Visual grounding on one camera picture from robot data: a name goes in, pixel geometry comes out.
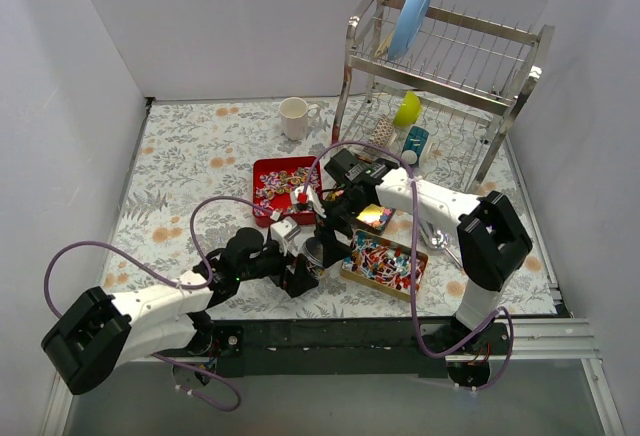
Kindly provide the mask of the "red tin of swirl lollipops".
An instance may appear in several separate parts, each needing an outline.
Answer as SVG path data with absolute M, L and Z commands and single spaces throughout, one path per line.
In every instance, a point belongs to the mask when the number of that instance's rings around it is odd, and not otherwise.
M 253 164 L 253 210 L 258 227 L 266 228 L 272 222 L 269 211 L 291 216 L 300 226 L 315 223 L 312 211 L 297 212 L 291 202 L 293 189 L 302 185 L 309 175 L 313 156 L 259 159 Z

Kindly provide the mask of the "gold tin of star candies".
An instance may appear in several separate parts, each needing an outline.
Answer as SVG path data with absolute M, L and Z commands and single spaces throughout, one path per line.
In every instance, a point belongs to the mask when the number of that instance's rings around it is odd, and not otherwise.
M 370 160 L 357 156 L 356 161 L 354 182 L 363 191 L 367 205 L 356 216 L 351 218 L 351 224 L 355 228 L 381 235 L 389 225 L 396 210 L 379 204 L 379 198 L 375 192 L 375 184 L 380 182 L 382 177 L 391 169 L 396 169 L 397 165 L 382 158 Z

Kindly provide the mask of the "clear glass jar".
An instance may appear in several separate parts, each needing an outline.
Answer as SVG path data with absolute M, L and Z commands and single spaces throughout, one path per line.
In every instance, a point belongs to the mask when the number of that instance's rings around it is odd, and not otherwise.
M 306 271 L 307 273 L 315 278 L 316 280 L 321 280 L 325 276 L 326 270 L 315 260 L 308 259 L 306 261 Z

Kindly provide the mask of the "silver metal scoop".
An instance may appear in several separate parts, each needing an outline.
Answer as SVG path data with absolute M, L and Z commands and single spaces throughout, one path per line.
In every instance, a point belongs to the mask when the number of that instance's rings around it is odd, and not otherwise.
M 446 233 L 435 228 L 429 222 L 421 222 L 420 231 L 428 248 L 445 253 L 458 269 L 463 269 L 461 260 L 449 246 L 449 237 Z

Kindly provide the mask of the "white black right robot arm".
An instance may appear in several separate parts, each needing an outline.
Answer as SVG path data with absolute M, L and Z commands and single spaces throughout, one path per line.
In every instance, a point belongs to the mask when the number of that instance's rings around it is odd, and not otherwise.
M 469 282 L 453 322 L 439 335 L 447 346 L 439 354 L 479 351 L 489 340 L 487 327 L 508 312 L 500 304 L 501 295 L 533 247 L 512 203 L 497 191 L 480 197 L 420 179 L 409 164 L 389 151 L 360 168 L 359 159 L 349 150 L 352 145 L 351 141 L 332 144 L 337 153 L 325 166 L 344 185 L 341 196 L 325 202 L 301 186 L 292 198 L 298 206 L 312 206 L 316 214 L 315 235 L 323 247 L 324 266 L 346 257 L 347 248 L 335 234 L 348 235 L 351 218 L 370 204 L 410 214 L 413 238 L 425 223 L 454 234 Z

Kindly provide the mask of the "gold tin of ball lollipops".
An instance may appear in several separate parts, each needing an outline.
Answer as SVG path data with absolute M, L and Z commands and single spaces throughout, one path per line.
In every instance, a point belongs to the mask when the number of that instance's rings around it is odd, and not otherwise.
M 410 247 L 356 230 L 351 240 L 351 253 L 343 259 L 340 274 L 348 280 L 409 302 L 412 269 Z

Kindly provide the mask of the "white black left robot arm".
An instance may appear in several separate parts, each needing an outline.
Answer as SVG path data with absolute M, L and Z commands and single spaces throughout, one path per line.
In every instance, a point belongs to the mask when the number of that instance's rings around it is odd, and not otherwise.
M 207 311 L 244 281 L 268 278 L 294 298 L 318 286 L 305 255 L 285 254 L 277 241 L 242 228 L 223 248 L 169 284 L 106 293 L 83 292 L 44 336 L 41 347 L 74 395 L 99 386 L 119 365 L 166 350 L 212 354 L 223 344 Z

